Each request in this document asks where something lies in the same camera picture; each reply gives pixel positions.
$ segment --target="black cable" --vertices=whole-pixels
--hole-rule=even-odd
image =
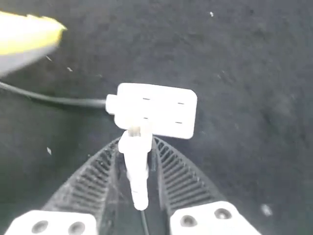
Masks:
[[[145,235],[150,235],[145,211],[140,211],[142,228]]]
[[[64,98],[64,97],[53,97],[44,94],[39,94],[35,92],[30,92],[21,88],[17,88],[6,83],[0,82],[0,89],[10,91],[15,94],[20,94],[32,99],[46,101],[55,104],[79,106],[79,107],[89,107],[103,109],[106,107],[105,99],[76,99],[76,98]]]

